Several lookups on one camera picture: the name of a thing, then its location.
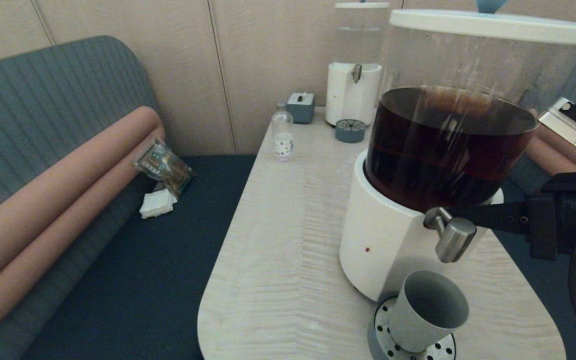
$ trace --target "light blue knob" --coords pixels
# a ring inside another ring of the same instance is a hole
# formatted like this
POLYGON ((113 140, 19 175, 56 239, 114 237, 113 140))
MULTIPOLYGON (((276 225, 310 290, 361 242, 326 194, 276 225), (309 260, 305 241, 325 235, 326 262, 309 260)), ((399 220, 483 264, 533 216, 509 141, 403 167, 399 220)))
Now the light blue knob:
POLYGON ((494 14, 506 4, 508 0, 475 0, 480 13, 494 14))

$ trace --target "small gray box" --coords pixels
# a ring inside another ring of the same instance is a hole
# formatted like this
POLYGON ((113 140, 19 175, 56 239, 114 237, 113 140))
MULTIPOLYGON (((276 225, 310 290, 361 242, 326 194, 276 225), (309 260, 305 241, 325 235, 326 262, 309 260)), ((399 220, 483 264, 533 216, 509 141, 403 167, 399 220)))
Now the small gray box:
POLYGON ((310 124, 315 114, 315 94, 293 93, 286 103, 286 109, 295 124, 310 124))

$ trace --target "perforated drip tray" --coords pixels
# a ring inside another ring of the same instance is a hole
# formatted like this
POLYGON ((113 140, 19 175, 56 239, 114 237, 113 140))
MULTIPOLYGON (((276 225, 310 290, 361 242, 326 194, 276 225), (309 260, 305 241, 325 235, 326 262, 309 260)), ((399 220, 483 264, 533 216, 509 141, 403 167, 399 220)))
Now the perforated drip tray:
POLYGON ((397 296, 380 303, 373 321, 368 327, 368 346, 375 360, 454 360, 457 358, 455 337, 452 333, 421 352, 409 352, 399 346, 391 337, 388 320, 391 309, 397 303, 397 296))

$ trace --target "dark blue seat cushion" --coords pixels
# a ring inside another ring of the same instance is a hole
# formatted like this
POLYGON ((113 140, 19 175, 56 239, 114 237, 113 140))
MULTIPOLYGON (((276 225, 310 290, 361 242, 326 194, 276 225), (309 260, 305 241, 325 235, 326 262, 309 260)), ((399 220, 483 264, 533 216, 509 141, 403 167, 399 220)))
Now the dark blue seat cushion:
POLYGON ((174 211, 115 235, 25 359, 202 359, 197 312, 255 157, 186 157, 174 211))

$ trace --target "bottle label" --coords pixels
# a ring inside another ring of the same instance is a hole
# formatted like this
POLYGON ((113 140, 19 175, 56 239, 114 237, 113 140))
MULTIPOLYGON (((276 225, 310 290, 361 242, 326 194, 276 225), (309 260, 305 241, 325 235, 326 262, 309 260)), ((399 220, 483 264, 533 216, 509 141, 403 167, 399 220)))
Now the bottle label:
POLYGON ((293 153, 293 137, 274 139, 274 154, 279 157, 288 157, 293 153))

